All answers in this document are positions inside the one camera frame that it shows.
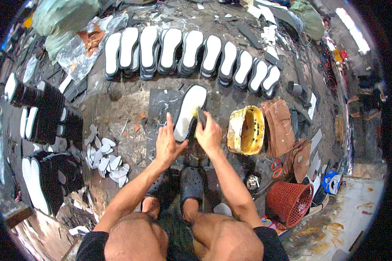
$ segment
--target plastic bag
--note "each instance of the plastic bag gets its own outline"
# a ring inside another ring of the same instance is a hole
[[[23,83],[27,83],[32,78],[33,72],[35,71],[36,63],[38,59],[36,59],[35,55],[29,59],[26,65],[25,75],[23,76]]]
[[[101,51],[105,47],[107,37],[113,34],[115,30],[125,28],[127,22],[127,13],[115,18],[112,15],[104,19],[98,17],[93,18],[85,30],[89,33],[94,31],[93,23],[96,23],[102,31],[105,31],[105,36],[100,41],[97,50],[89,57],[86,57],[86,47],[78,35],[75,35],[61,48],[56,60],[64,71],[72,77],[74,84],[78,84],[90,72]]]
[[[45,48],[50,60],[99,11],[98,0],[42,0],[32,18],[32,27],[48,36]]]
[[[298,15],[305,23],[304,32],[312,39],[318,41],[324,37],[325,27],[322,17],[314,7],[306,0],[295,0],[292,2],[290,10]]]

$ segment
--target hand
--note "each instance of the hand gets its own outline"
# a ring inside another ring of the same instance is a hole
[[[176,143],[172,127],[171,114],[167,112],[167,126],[158,129],[156,143],[157,156],[155,158],[155,161],[159,162],[164,170],[170,167],[189,142],[185,140],[182,144]]]
[[[206,127],[203,129],[202,123],[198,123],[195,137],[199,145],[210,157],[214,153],[221,151],[222,130],[216,123],[209,112],[203,112],[206,115]]]

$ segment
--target person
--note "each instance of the person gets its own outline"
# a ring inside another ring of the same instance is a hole
[[[202,178],[193,167],[180,176],[184,222],[191,226],[194,253],[201,260],[288,260],[277,233],[264,227],[245,185],[220,147],[221,128],[208,112],[195,137],[212,161],[221,189],[236,216],[199,212]],[[86,234],[76,260],[166,260],[168,234],[156,224],[160,206],[171,196],[167,169],[188,140],[176,143],[171,115],[158,130],[156,158],[110,202],[100,222]],[[133,212],[142,201],[142,211]]]
[[[347,100],[347,104],[350,102],[361,102],[363,103],[363,109],[365,112],[369,112],[376,109],[376,112],[366,118],[367,121],[376,117],[380,114],[383,104],[386,102],[386,96],[381,93],[377,88],[374,90],[361,89],[361,93],[355,95]],[[350,114],[351,117],[360,117],[360,112],[355,112]]]

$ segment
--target orange scissors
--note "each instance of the orange scissors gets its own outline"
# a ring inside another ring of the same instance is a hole
[[[273,161],[270,169],[274,170],[274,173],[272,176],[274,179],[277,179],[280,176],[280,174],[282,173],[282,167],[283,167],[283,164],[280,161],[280,159],[275,159],[275,161]]]

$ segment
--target yellow plastic container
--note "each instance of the yellow plastic container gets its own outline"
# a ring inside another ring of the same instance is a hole
[[[230,151],[244,155],[258,154],[264,141],[264,117],[256,106],[233,111],[228,126]]]

